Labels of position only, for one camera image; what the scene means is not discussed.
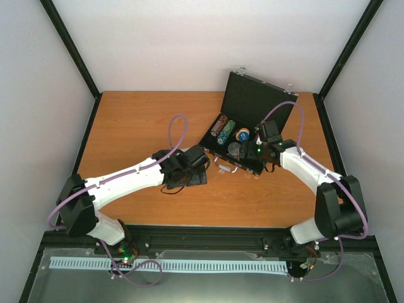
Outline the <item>blue round blind button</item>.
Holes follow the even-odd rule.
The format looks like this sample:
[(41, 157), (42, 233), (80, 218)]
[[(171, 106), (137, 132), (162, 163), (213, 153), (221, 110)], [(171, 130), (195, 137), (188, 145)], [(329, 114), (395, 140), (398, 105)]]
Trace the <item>blue round blind button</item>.
[(249, 135), (245, 135), (245, 134), (242, 134), (242, 135), (237, 135), (236, 136), (236, 139), (238, 140), (238, 141), (240, 141), (240, 142), (243, 142), (243, 141), (247, 141), (248, 139), (249, 139)]

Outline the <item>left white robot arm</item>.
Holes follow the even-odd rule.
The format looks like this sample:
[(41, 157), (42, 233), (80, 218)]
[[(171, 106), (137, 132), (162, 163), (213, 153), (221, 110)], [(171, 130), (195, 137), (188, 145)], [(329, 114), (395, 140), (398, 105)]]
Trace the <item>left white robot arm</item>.
[(210, 159), (195, 145), (186, 150), (160, 150), (137, 165), (101, 177), (82, 179), (74, 174), (57, 201), (62, 225), (69, 237), (88, 235), (124, 254), (131, 247), (125, 224), (104, 215), (101, 209), (149, 187), (163, 186), (169, 194), (177, 194), (184, 187), (205, 185), (209, 166)]

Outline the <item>clear round dealer button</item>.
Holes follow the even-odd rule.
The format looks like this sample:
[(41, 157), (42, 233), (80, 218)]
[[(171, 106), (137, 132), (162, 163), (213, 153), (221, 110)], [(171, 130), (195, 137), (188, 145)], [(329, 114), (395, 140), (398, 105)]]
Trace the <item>clear round dealer button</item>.
[(232, 156), (238, 156), (240, 153), (241, 144), (238, 142), (232, 142), (228, 145), (228, 152)]

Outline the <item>green tall chip stack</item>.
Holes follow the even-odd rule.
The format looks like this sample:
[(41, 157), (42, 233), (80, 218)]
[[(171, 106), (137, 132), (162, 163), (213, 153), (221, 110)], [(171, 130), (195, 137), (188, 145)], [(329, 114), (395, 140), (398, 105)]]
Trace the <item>green tall chip stack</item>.
[(228, 120), (226, 125), (223, 127), (220, 135), (228, 137), (230, 133), (232, 132), (233, 128), (235, 127), (235, 121), (233, 120)]

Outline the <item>blue short stack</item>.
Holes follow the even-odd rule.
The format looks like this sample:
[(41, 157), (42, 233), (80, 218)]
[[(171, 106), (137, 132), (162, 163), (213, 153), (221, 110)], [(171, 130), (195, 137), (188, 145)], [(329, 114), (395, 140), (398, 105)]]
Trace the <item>blue short stack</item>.
[(217, 137), (217, 143), (219, 145), (224, 145), (229, 135), (227, 133), (220, 133)]

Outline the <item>brown tall chip stack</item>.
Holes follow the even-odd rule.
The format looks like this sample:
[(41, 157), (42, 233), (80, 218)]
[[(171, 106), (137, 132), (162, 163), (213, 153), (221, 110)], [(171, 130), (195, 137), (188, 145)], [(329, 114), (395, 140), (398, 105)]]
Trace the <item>brown tall chip stack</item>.
[(221, 132), (221, 130), (224, 128), (224, 126), (226, 125), (226, 121), (225, 122), (223, 122), (223, 121), (217, 121), (216, 123), (215, 123), (215, 125), (212, 127), (212, 129), (211, 129), (211, 131), (210, 131), (210, 134), (213, 136), (213, 137), (217, 137), (219, 134), (220, 134), (220, 132)]

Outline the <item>black poker set case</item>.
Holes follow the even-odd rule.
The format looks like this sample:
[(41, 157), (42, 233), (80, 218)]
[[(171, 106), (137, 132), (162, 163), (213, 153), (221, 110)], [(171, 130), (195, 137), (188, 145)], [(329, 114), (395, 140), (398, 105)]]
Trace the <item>black poker set case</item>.
[[(231, 71), (227, 80), (220, 113), (200, 140), (199, 145), (212, 155), (238, 168), (255, 175), (261, 175), (265, 168), (265, 162), (240, 159), (240, 153), (245, 152), (240, 152), (238, 156), (232, 156), (228, 152), (228, 145), (232, 142), (242, 143), (236, 139), (237, 133), (241, 128), (248, 128), (248, 141), (254, 140), (256, 137), (255, 127), (261, 123), (262, 120), (275, 121), (278, 130), (282, 131), (293, 106), (290, 104), (283, 105), (274, 111), (269, 118), (267, 118), (266, 115), (278, 104), (288, 101), (296, 102), (297, 98), (298, 94), (290, 90), (242, 74), (240, 71)], [(213, 137), (210, 131), (222, 115), (227, 116), (229, 120), (235, 121), (235, 127), (225, 144), (219, 145), (217, 143), (218, 136)]]

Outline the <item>brown short stack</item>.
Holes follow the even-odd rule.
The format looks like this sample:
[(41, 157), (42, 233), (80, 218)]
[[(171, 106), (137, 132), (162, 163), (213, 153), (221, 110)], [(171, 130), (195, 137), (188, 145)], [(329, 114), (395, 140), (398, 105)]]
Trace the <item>brown short stack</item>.
[(220, 116), (220, 118), (219, 118), (219, 121), (220, 121), (221, 123), (224, 123), (224, 124), (226, 124), (228, 120), (229, 120), (228, 117), (225, 116), (225, 115), (222, 115), (222, 116)]

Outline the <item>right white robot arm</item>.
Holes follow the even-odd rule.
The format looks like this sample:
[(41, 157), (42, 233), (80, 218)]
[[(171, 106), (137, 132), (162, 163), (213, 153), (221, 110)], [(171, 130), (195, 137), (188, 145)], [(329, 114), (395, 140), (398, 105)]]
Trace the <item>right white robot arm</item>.
[(297, 142), (284, 140), (275, 121), (258, 124), (256, 137), (241, 143), (239, 155), (291, 172), (315, 194), (314, 216), (290, 228), (297, 244), (367, 237), (369, 227), (359, 180), (327, 169)]

